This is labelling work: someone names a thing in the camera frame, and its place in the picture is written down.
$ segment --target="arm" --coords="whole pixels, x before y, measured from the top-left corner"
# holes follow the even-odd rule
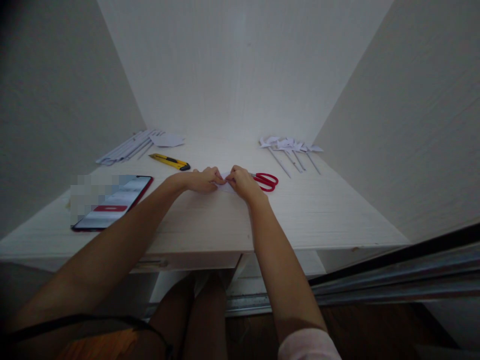
[[[279,342],[297,330],[327,326],[297,256],[250,173],[234,166],[226,177],[250,209],[253,247],[270,299]]]
[[[67,315],[90,313],[130,272],[151,245],[153,235],[174,201],[186,190],[210,193],[211,182],[224,184],[216,167],[168,177],[145,200],[76,253],[10,323],[19,330]],[[28,342],[36,359],[53,358],[74,336],[73,325]]]

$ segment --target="smartphone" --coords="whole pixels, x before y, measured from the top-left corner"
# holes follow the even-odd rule
[[[135,176],[71,229],[94,232],[108,228],[139,202],[153,180],[151,176]]]

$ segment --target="red scissors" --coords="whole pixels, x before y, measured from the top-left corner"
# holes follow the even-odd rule
[[[279,184],[279,180],[275,176],[264,172],[250,173],[250,175],[259,183],[270,187],[264,188],[260,186],[260,189],[262,189],[266,193],[270,193],[275,190],[275,187]]]

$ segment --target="forearm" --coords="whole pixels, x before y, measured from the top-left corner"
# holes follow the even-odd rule
[[[315,297],[268,200],[249,204],[253,246],[279,341],[303,328],[327,330]]]
[[[175,178],[165,180],[76,253],[21,309],[12,327],[91,312],[145,253],[156,228],[184,190]]]

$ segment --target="pink sleeve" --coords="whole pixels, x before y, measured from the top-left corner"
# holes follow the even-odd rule
[[[341,360],[330,336],[307,328],[291,333],[278,349],[278,360]]]

